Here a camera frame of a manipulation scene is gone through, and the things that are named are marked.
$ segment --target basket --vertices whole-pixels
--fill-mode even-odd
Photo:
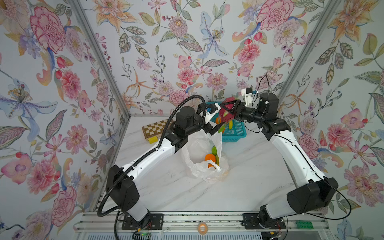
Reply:
[[[216,118],[218,118],[218,113],[214,115],[214,117],[211,119],[211,122],[215,122]],[[222,141],[223,142],[237,142],[240,138],[246,137],[247,132],[245,131],[245,126],[243,122],[239,122],[237,120],[233,120],[233,127],[232,129],[228,128],[228,124],[225,126],[225,130],[222,134]]]

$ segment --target plastic bag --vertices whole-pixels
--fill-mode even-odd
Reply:
[[[228,174],[228,161],[222,154],[223,143],[221,133],[206,134],[203,130],[188,136],[188,143],[181,148],[182,157],[187,165],[187,174],[190,177],[200,178],[209,183],[223,181]],[[219,157],[219,166],[213,161],[205,161],[205,156],[212,153],[216,146]]]

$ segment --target marble tabletop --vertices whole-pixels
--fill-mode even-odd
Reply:
[[[116,164],[123,166],[145,153],[152,145],[141,126],[166,118],[132,117]],[[230,168],[223,182],[188,177],[179,151],[136,183],[140,199],[150,211],[251,211],[295,188],[283,158],[263,134],[247,130],[247,137],[224,142],[223,152]],[[109,199],[104,208],[113,204]]]

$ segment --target green lime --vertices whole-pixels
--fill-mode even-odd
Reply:
[[[215,156],[217,155],[217,149],[215,146],[212,148],[212,154]]]

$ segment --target yellow sponge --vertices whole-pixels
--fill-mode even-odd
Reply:
[[[148,138],[148,142],[149,142],[150,144],[157,142],[157,137],[154,136],[154,137],[150,137],[150,138]]]

